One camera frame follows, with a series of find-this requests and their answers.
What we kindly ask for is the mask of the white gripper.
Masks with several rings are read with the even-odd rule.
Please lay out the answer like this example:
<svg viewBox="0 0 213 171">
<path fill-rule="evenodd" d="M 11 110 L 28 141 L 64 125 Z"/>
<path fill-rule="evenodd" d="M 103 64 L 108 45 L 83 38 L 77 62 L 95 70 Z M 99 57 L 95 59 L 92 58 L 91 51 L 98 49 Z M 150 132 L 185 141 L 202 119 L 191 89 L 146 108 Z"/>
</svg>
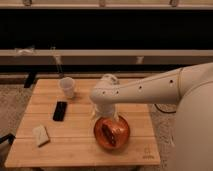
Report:
<svg viewBox="0 0 213 171">
<path fill-rule="evenodd" d="M 98 117 L 116 117 L 116 108 L 114 104 L 96 104 L 95 115 Z"/>
</svg>

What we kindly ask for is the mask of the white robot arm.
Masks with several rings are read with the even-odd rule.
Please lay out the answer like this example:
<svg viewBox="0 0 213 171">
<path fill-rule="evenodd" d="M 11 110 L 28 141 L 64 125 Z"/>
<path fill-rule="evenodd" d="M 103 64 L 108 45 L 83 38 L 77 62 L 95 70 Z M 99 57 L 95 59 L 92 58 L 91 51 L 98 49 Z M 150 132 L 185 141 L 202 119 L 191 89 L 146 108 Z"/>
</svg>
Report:
<svg viewBox="0 0 213 171">
<path fill-rule="evenodd" d="M 90 99 L 96 113 L 108 117 L 117 103 L 175 104 L 168 171 L 213 171 L 213 62 L 125 84 L 105 74 Z"/>
</svg>

